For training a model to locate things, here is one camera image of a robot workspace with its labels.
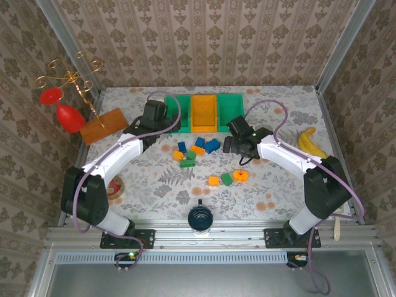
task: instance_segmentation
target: yellow banana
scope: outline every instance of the yellow banana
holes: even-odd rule
[[[302,132],[298,138],[298,147],[303,152],[310,153],[311,155],[315,155],[321,158],[327,158],[327,155],[309,138],[309,136],[313,135],[315,131],[316,128],[312,127],[307,129],[307,131]]]

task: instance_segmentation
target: patterned wallpaper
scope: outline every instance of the patterned wallpaper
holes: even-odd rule
[[[102,87],[314,85],[357,0],[55,0]]]
[[[79,149],[79,137],[63,131],[33,89],[37,76],[53,74],[45,66],[59,55],[66,58],[35,1],[0,1],[0,296],[28,290]],[[80,107],[71,90],[65,94]]]
[[[325,99],[396,278],[396,1],[377,1]]]

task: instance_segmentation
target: table surface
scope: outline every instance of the table surface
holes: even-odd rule
[[[154,90],[174,94],[240,93],[244,109],[265,98],[283,102],[289,118],[280,138],[297,147],[299,133],[309,127],[317,131],[312,141],[327,154],[332,147],[313,86],[293,87],[164,87],[108,88],[102,94],[101,114],[120,108],[128,123],[143,113],[147,95]],[[154,96],[163,100],[163,95]],[[276,104],[259,105],[247,121],[255,129],[274,130],[284,112]],[[112,146],[122,131],[90,146],[87,161],[92,161]],[[186,219],[198,199],[202,199],[216,220],[286,220],[304,205],[303,183],[277,164],[261,159],[240,167],[240,157],[222,152],[223,146],[210,155],[196,159],[193,168],[180,168],[172,154],[177,143],[184,141],[187,149],[197,137],[218,139],[222,144],[230,133],[164,134],[146,152],[126,164],[118,174],[125,187],[122,195],[110,200],[114,211],[130,219]],[[234,170],[248,171],[246,183],[234,182],[230,187],[208,187],[209,176],[220,176]]]

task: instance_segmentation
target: purple cable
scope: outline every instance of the purple cable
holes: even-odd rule
[[[331,177],[333,177],[336,181],[338,181],[338,182],[339,182],[339,183],[340,183],[340,184],[352,195],[352,197],[354,198],[355,202],[358,204],[358,206],[359,206],[359,208],[360,208],[360,214],[359,214],[359,216],[356,216],[356,217],[355,217],[355,216],[351,216],[351,215],[341,215],[341,214],[339,214],[339,213],[333,213],[332,216],[334,216],[334,217],[340,217],[340,218],[347,218],[347,219],[350,219],[350,220],[360,220],[360,219],[362,219],[362,218],[364,217],[364,213],[365,213],[365,211],[364,211],[364,206],[363,206],[363,204],[361,203],[360,198],[356,195],[356,193],[354,192],[354,190],[352,190],[352,188],[351,188],[346,182],[344,182],[339,176],[337,176],[337,175],[336,175],[335,173],[333,173],[332,171],[328,170],[328,169],[327,169],[326,167],[324,167],[322,164],[320,164],[320,163],[318,163],[318,162],[312,160],[311,158],[307,157],[306,155],[304,155],[304,154],[302,154],[302,153],[300,153],[300,152],[298,152],[298,151],[296,151],[296,150],[293,150],[292,148],[287,147],[286,145],[284,145],[284,144],[278,139],[278,136],[277,136],[278,131],[279,131],[279,129],[287,122],[287,119],[288,119],[287,108],[286,108],[286,106],[285,106],[282,102],[279,102],[279,101],[273,100],[273,99],[264,99],[264,100],[260,100],[260,101],[258,101],[257,103],[253,104],[253,105],[247,110],[247,112],[246,112],[246,114],[245,114],[245,118],[246,118],[246,116],[251,112],[251,110],[252,110],[253,108],[255,108],[257,105],[263,104],[263,103],[267,103],[267,102],[272,102],[272,103],[276,103],[276,104],[280,105],[280,106],[283,108],[284,112],[285,112],[285,118],[284,118],[283,121],[279,124],[279,126],[275,128],[275,130],[274,130],[274,132],[273,132],[273,138],[275,139],[275,141],[277,142],[277,144],[278,144],[279,146],[283,147],[285,150],[287,150],[287,151],[289,151],[289,152],[291,152],[291,153],[293,153],[293,154],[295,154],[295,155],[297,155],[297,156],[299,156],[299,157],[301,157],[301,158],[307,160],[308,162],[311,162],[312,164],[315,164],[315,165],[316,165],[317,167],[319,167],[321,170],[323,170],[323,171],[326,172],[328,175],[330,175]],[[330,287],[329,279],[325,276],[325,274],[324,274],[323,272],[321,272],[320,270],[317,270],[317,269],[315,269],[314,267],[312,267],[311,253],[312,253],[312,241],[313,241],[313,236],[314,236],[314,228],[312,228],[311,234],[310,234],[310,236],[309,236],[308,250],[307,250],[307,252],[308,252],[308,267],[309,267],[309,274],[310,274],[310,276],[311,276],[311,280],[312,280],[312,282],[313,282],[313,284],[314,284],[316,290],[317,290],[320,294],[322,294],[322,295],[324,295],[324,296],[328,296],[328,295],[330,294],[330,292],[331,292],[331,287]],[[326,284],[327,284],[327,291],[326,291],[326,292],[322,291],[322,290],[319,288],[319,285],[317,284],[316,279],[315,279],[315,276],[314,276],[314,272],[316,272],[317,274],[319,274],[319,275],[320,275],[321,277],[323,277],[324,280],[326,281]]]
[[[179,122],[180,117],[181,117],[181,107],[180,107],[179,101],[176,99],[176,97],[175,97],[173,94],[168,93],[168,92],[166,92],[166,91],[161,91],[161,90],[154,91],[154,92],[150,93],[150,94],[147,96],[147,101],[148,101],[153,95],[158,94],[158,93],[163,93],[163,94],[165,94],[165,95],[171,96],[171,97],[173,98],[173,100],[176,102],[176,104],[177,104],[177,106],[178,106],[178,117],[176,118],[176,121],[175,121],[170,127],[167,127],[167,128],[164,129],[164,130],[160,130],[160,131],[156,131],[156,132],[150,132],[150,133],[145,133],[145,134],[142,134],[142,135],[139,135],[139,136],[132,136],[131,138],[126,139],[126,140],[120,142],[120,143],[119,143],[119,146],[125,145],[125,144],[127,144],[127,143],[129,143],[129,142],[131,142],[131,141],[133,141],[133,140],[136,140],[136,139],[141,139],[141,138],[148,137],[148,136],[155,136],[155,135],[159,135],[159,134],[168,132],[168,131],[172,130],[172,128],[174,128],[175,125],[177,125],[177,123]],[[109,150],[107,153],[105,153],[98,161],[96,161],[95,164],[93,164],[92,167],[83,175],[83,177],[81,178],[80,182],[79,182],[78,185],[77,185],[77,188],[75,189],[74,198],[73,198],[73,209],[72,209],[72,214],[73,214],[74,226],[75,226],[75,227],[77,228],[77,230],[79,230],[81,233],[86,233],[86,232],[90,229],[90,227],[91,227],[91,225],[88,225],[88,227],[87,227],[86,229],[84,229],[84,230],[81,229],[81,227],[80,227],[80,225],[79,225],[79,221],[78,221],[78,219],[77,219],[77,201],[78,201],[78,199],[79,199],[79,193],[80,193],[80,190],[81,190],[81,188],[82,188],[82,185],[83,185],[84,181],[88,178],[88,176],[92,173],[92,171],[95,170],[96,166],[100,165],[104,160],[106,160],[106,158],[107,158],[109,155],[111,155],[111,154],[112,154],[115,150],[117,150],[117,149],[118,149],[118,146],[113,147],[111,150]],[[108,232],[108,234],[110,234],[111,236],[117,237],[117,238],[121,238],[121,239],[131,239],[131,240],[137,241],[137,242],[140,244],[139,255],[138,255],[138,257],[137,257],[135,263],[132,264],[131,268],[132,268],[133,266],[135,266],[136,263],[138,262],[138,260],[140,259],[140,256],[141,256],[142,252],[143,252],[143,244],[142,244],[142,242],[141,242],[139,239],[137,239],[137,238],[135,238],[135,237],[133,237],[133,236],[120,236],[120,235],[116,235],[116,234],[111,233],[111,232]]]

